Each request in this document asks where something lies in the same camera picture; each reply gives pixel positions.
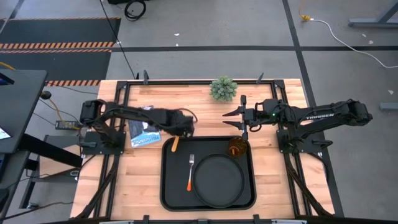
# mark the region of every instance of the orange-handled fork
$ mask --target orange-handled fork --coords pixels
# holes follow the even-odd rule
[[[191,191],[191,174],[192,174],[192,167],[193,167],[194,162],[195,162],[195,155],[190,154],[189,155],[189,164],[191,165],[191,168],[189,169],[189,179],[188,179],[187,191]]]

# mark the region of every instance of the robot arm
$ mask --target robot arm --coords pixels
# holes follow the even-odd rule
[[[310,134],[341,125],[364,126],[372,120],[366,106],[359,101],[347,100],[313,108],[298,108],[277,99],[256,103],[254,109],[246,109],[246,96],[241,97],[242,105],[223,116],[242,115],[242,123],[224,121],[239,129],[249,126],[250,131],[259,131],[263,124],[281,124],[291,131],[291,139],[305,139]],[[301,125],[302,121],[313,120]]]
[[[181,110],[163,108],[144,110],[103,100],[91,100],[83,103],[80,122],[93,127],[101,135],[101,140],[112,146],[118,142],[118,132],[106,124],[110,118],[145,121],[155,128],[176,136],[192,136],[194,132],[193,117],[183,115]]]

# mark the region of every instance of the butcher block tabletop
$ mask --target butcher block tabletop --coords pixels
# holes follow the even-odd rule
[[[103,80],[98,99],[114,101],[117,82]],[[285,79],[284,82],[289,105],[307,107],[300,79]],[[198,117],[194,136],[236,136],[242,132],[222,121],[240,121],[241,118],[234,116],[226,119],[222,114],[240,105],[240,95],[247,96],[247,108],[272,98],[270,85],[238,85],[237,97],[230,103],[215,102],[209,92],[209,85],[134,85],[129,92],[128,106],[187,108]],[[253,219],[254,214],[259,214],[261,218],[294,218],[284,157],[279,152],[276,138],[277,126],[263,125],[260,131],[249,133],[257,192],[255,204],[247,210],[200,212],[170,212],[160,202],[162,146],[172,136],[161,131],[161,141],[132,148],[128,126],[124,129],[127,132],[126,146],[119,161],[112,220],[142,220],[144,215],[149,215],[151,220]],[[308,189],[328,212],[333,213],[322,163],[307,154],[301,154],[301,161]],[[102,162],[103,156],[97,155],[82,169],[71,217],[78,215],[97,191]],[[302,194],[298,187],[296,191],[300,211],[304,215]],[[100,216],[105,215],[107,199],[108,191],[102,198]]]

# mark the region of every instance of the green plant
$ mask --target green plant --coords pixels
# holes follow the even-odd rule
[[[232,101],[232,98],[236,96],[238,84],[233,82],[232,78],[228,78],[225,75],[217,80],[213,80],[210,84],[210,88],[210,95],[213,96],[213,99],[221,102],[228,102]]]

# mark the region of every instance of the gray floor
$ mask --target gray floor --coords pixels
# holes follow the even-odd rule
[[[336,35],[350,45],[398,45],[398,29],[347,26],[349,18],[377,16],[391,2],[394,1],[307,0],[302,13],[329,22]],[[0,18],[9,17],[16,4],[17,0],[0,0]],[[109,16],[123,16],[118,7],[109,6],[106,1],[104,4]],[[300,21],[299,0],[289,0],[289,4],[300,45],[340,45],[331,38],[326,25]],[[97,0],[25,0],[17,14],[17,18],[39,17],[103,17],[103,12]],[[124,47],[293,44],[282,2],[275,0],[153,0],[147,2],[147,13],[141,20],[122,20],[119,39]],[[398,52],[371,53],[387,65],[398,65]],[[151,78],[220,75],[257,78],[262,72],[264,78],[301,78],[295,52],[129,52],[126,55],[135,72],[146,69]],[[373,59],[354,52],[304,52],[303,56],[318,105],[353,98],[366,103],[374,116],[365,127],[344,126],[325,132],[326,138],[334,141],[329,150],[345,215],[398,220],[395,191],[398,113],[378,108],[382,101],[398,101],[398,69],[383,69]],[[131,77],[123,55],[112,53],[107,79]],[[49,89],[58,107],[75,116],[79,115],[81,103],[94,97],[58,87]],[[96,91],[94,87],[77,89]],[[42,103],[35,112],[51,122],[56,120],[54,111]],[[32,117],[27,132],[38,138],[45,134],[76,134],[56,131],[36,116]],[[19,186],[9,215],[22,211],[16,208],[24,184]],[[74,191],[75,184],[39,184],[32,201],[42,205],[72,201]],[[60,205],[6,223],[65,220],[70,207]]]

